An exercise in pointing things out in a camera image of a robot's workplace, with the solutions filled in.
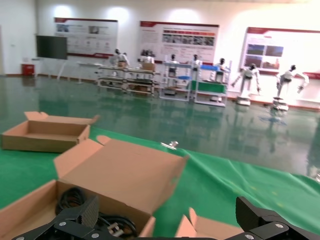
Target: shelving rack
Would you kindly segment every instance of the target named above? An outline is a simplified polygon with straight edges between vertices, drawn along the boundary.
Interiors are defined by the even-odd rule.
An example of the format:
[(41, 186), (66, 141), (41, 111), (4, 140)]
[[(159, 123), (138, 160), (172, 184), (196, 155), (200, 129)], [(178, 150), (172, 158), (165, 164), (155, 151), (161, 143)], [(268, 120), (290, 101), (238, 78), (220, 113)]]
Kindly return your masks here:
[(128, 92), (151, 94), (152, 97), (155, 96), (155, 86), (157, 84), (155, 78), (160, 75), (159, 72), (129, 68), (127, 74), (129, 75), (126, 78), (127, 85), (146, 87), (146, 91), (127, 88)]
[(227, 67), (223, 71), (222, 82), (216, 81), (203, 81), (200, 78), (201, 71), (211, 71), (221, 73), (222, 71), (218, 66), (210, 66), (210, 65), (202, 65), (200, 67), (199, 76), (196, 81), (192, 81), (192, 90), (194, 90), (194, 102), (197, 104), (206, 104), (218, 107), (225, 107), (227, 103), (227, 90), (230, 79), (230, 69), (232, 62), (229, 63), (229, 67)]
[(102, 75), (98, 77), (97, 81), (97, 86), (99, 88), (118, 89), (122, 90), (123, 92), (126, 91), (126, 89), (124, 88), (126, 68), (117, 66), (100, 66), (99, 70), (101, 71)]
[[(161, 99), (188, 102), (191, 95), (191, 85), (186, 84), (185, 87), (178, 87), (177, 82), (191, 81), (192, 66), (190, 64), (168, 62), (165, 62), (163, 66), (165, 69), (162, 72), (162, 79), (159, 88), (159, 97)], [(183, 69), (185, 70), (185, 75), (170, 77), (169, 73), (167, 72), (169, 68), (175, 68), (176, 74), (179, 72), (179, 69)]]
[[(101, 70), (101, 76), (98, 77), (97, 86), (100, 88), (118, 89), (124, 93), (136, 92), (152, 96), (154, 96), (157, 84), (155, 77), (160, 75), (159, 72), (155, 71), (116, 66), (100, 66), (99, 70)], [(146, 87), (146, 91), (131, 89), (129, 86)]]

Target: red container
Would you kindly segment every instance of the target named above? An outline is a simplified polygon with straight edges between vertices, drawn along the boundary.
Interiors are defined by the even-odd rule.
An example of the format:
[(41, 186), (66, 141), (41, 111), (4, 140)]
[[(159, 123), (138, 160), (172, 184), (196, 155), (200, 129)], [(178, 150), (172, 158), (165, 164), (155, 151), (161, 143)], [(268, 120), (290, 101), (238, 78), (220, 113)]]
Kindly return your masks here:
[(33, 64), (22, 64), (22, 75), (23, 76), (33, 76), (35, 75), (35, 65)]

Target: green mat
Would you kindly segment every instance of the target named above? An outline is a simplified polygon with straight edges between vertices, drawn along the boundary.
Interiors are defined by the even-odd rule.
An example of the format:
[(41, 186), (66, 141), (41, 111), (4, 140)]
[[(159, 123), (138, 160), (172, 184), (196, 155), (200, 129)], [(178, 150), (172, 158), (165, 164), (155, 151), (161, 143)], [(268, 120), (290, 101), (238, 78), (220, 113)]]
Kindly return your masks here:
[[(90, 138), (98, 135), (190, 155), (174, 195), (154, 214), (155, 236), (174, 236), (189, 207), (200, 216), (237, 226), (237, 196), (245, 196), (257, 207), (273, 209), (290, 223), (320, 235), (320, 185), (310, 178), (184, 149), (173, 151), (157, 142), (92, 127)], [(57, 178), (55, 156), (0, 150), (0, 208)]]

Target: wall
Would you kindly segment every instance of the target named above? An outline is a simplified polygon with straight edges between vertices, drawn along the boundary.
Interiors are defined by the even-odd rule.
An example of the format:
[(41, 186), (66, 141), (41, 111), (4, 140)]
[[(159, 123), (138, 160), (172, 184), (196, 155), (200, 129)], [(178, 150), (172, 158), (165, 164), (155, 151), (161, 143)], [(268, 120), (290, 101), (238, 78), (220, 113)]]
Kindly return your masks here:
[(34, 0), (0, 0), (5, 74), (20, 74), (23, 58), (36, 56)]
[[(214, 62), (224, 57), (232, 60), (232, 76), (238, 74), (240, 56), (247, 27), (288, 28), (319, 30), (319, 15), (314, 4), (270, 4), (244, 2), (215, 2), (191, 0), (41, 0), (38, 2), (38, 31), (41, 35), (52, 35), (55, 30), (54, 17), (115, 19), (119, 21), (118, 48), (128, 53), (129, 60), (137, 59), (139, 21), (183, 22), (219, 24), (219, 36)], [(77, 77), (77, 61), (96, 63), (98, 59), (71, 57), (63, 76)], [(60, 62), (47, 62), (41, 70), (57, 75)], [(84, 78), (94, 78), (87, 70)], [(292, 93), (301, 80), (291, 84)], [(276, 79), (261, 76), (263, 96), (253, 99), (270, 102), (276, 94)], [(318, 107), (320, 80), (311, 80), (301, 95), (295, 95), (291, 104)], [(235, 97), (240, 83), (230, 89)]]
[(2, 47), (2, 30), (1, 30), (1, 25), (0, 25), (0, 75), (5, 74), (4, 70), (4, 53), (3, 53), (3, 47)]

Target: cardboard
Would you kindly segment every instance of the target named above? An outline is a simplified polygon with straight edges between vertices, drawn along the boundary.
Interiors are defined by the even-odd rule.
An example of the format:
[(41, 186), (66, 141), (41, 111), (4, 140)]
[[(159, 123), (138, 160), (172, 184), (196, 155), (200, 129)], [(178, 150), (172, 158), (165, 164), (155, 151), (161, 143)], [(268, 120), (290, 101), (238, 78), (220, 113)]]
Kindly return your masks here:
[(143, 62), (142, 69), (155, 72), (156, 71), (156, 64)]
[(224, 240), (243, 232), (240, 227), (198, 216), (193, 208), (189, 208), (189, 219), (183, 215), (175, 237)]
[(59, 180), (53, 180), (0, 210), (0, 240), (50, 222), (59, 196), (81, 187), (98, 196), (100, 212), (130, 218), (140, 237), (151, 237), (153, 212), (177, 185), (188, 157), (98, 136), (86, 139), (54, 160)]
[(62, 180), (148, 214), (172, 195), (187, 156), (106, 136), (97, 139), (100, 143), (87, 139), (54, 160)]
[(45, 112), (24, 113), (27, 121), (2, 134), (2, 149), (63, 153), (86, 140), (94, 118), (50, 116)]
[(126, 62), (124, 62), (124, 61), (119, 61), (117, 66), (118, 66), (118, 68), (125, 68), (125, 67), (127, 67), (127, 65), (128, 65), (128, 64), (127, 64)]
[[(0, 240), (11, 240), (51, 222), (56, 216), (59, 196), (72, 187), (74, 185), (53, 180), (0, 210)], [(98, 195), (100, 212), (126, 216), (135, 223), (139, 237), (152, 236), (156, 221), (154, 217), (107, 196), (83, 190), (88, 197)]]

